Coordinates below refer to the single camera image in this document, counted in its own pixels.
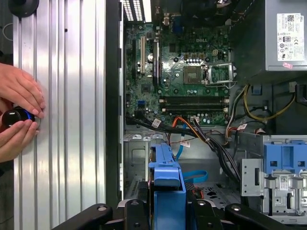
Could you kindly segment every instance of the ram slot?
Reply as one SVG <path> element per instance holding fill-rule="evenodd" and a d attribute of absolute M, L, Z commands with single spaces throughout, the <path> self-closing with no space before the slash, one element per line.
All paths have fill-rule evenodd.
<path fill-rule="evenodd" d="M 215 111 L 223 112 L 224 106 L 222 104 L 161 104 L 160 108 L 162 112 L 203 112 L 203 111 Z"/>
<path fill-rule="evenodd" d="M 224 97 L 213 96 L 194 96 L 194 97 L 182 97 L 182 96 L 166 96 L 160 97 L 160 103 L 166 104 L 221 104 L 224 101 Z"/>
<path fill-rule="evenodd" d="M 145 74 L 146 65 L 146 37 L 141 37 L 141 74 Z"/>

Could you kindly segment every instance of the green circuit board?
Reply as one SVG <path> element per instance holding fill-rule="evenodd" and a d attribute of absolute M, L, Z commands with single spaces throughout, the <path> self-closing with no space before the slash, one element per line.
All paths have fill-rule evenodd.
<path fill-rule="evenodd" d="M 206 87 L 203 66 L 228 62 L 228 28 L 194 28 L 175 33 L 171 24 L 157 31 L 152 24 L 132 25 L 126 30 L 126 113 L 136 111 L 150 120 L 172 124 L 175 116 L 197 117 L 202 126 L 227 124 L 229 90 Z M 159 40 L 159 84 L 154 84 L 154 42 Z M 213 80 L 228 78 L 227 67 L 213 67 Z M 174 102 L 163 108 L 163 100 Z M 198 104 L 214 104 L 222 110 L 199 109 Z"/>

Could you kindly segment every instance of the cpu socket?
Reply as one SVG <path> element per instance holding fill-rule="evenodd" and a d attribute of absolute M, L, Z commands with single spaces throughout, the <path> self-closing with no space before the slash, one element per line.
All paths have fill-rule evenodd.
<path fill-rule="evenodd" d="M 200 66 L 185 66 L 183 68 L 184 84 L 201 84 L 202 75 Z"/>

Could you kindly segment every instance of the power supply label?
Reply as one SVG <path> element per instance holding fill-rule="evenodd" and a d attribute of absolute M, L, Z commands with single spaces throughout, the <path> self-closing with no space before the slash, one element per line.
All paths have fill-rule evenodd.
<path fill-rule="evenodd" d="M 304 61 L 304 16 L 300 13 L 277 14 L 278 61 Z"/>

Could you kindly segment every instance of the fingernail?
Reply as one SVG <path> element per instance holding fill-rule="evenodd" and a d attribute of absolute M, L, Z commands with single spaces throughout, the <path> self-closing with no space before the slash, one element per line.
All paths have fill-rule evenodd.
<path fill-rule="evenodd" d="M 38 128 L 38 123 L 37 122 L 33 122 L 32 123 L 32 127 L 33 127 L 33 129 L 37 129 Z"/>
<path fill-rule="evenodd" d="M 24 124 L 26 125 L 26 126 L 30 126 L 31 124 L 32 124 L 32 120 L 26 120 L 25 122 L 24 122 Z"/>
<path fill-rule="evenodd" d="M 44 109 L 44 108 L 46 107 L 45 102 L 42 102 L 42 103 L 40 104 L 40 107 L 41 107 L 42 109 Z"/>
<path fill-rule="evenodd" d="M 24 126 L 24 122 L 23 121 L 19 121 L 16 123 L 18 128 L 22 128 Z"/>
<path fill-rule="evenodd" d="M 37 115 L 39 118 L 44 118 L 45 114 L 43 112 L 40 112 L 38 115 Z"/>
<path fill-rule="evenodd" d="M 32 110 L 32 114 L 33 114 L 33 115 L 38 115 L 38 114 L 39 114 L 39 111 L 38 111 L 37 109 L 34 109 L 34 110 Z"/>

